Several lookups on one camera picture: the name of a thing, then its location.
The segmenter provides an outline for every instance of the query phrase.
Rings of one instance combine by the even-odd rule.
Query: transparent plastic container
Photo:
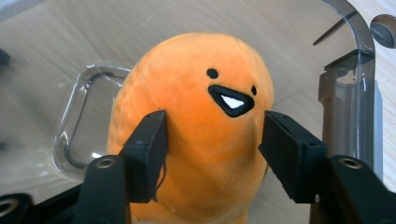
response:
[[[381,175],[374,43],[347,1],[37,2],[0,17],[0,49],[10,55],[0,65],[0,195],[27,192],[38,203],[80,183],[84,166],[106,153],[111,106],[129,70],[188,32],[249,43],[272,75],[273,110],[323,139],[331,155],[354,156]],[[308,219],[308,206],[292,204],[271,174],[257,197],[251,223],[266,211],[269,223],[286,223],[290,209],[294,223]]]

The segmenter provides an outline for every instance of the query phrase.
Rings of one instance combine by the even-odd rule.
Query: plush toy beak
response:
[[[208,90],[213,100],[231,118],[246,114],[254,107],[254,100],[240,91],[234,91],[219,85],[209,86]]]

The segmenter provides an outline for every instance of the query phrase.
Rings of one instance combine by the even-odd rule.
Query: orange plush toy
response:
[[[166,176],[158,202],[133,221],[245,223],[267,163],[258,146],[273,85],[260,55],[224,34],[168,39],[134,67],[115,100],[107,150],[119,154],[139,121],[166,110]]]

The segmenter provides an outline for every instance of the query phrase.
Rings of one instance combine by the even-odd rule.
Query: plush toy eye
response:
[[[256,87],[255,87],[255,86],[253,86],[253,87],[251,88],[251,93],[253,93],[253,95],[256,95],[256,94],[257,94],[257,90],[256,90]]]
[[[219,73],[216,69],[214,68],[209,68],[206,71],[206,74],[210,77],[210,78],[217,78],[219,76]]]

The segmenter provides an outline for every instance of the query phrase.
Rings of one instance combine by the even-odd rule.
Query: open mouth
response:
[[[208,90],[215,102],[231,118],[239,117],[254,107],[254,100],[240,91],[219,85],[209,86]]]

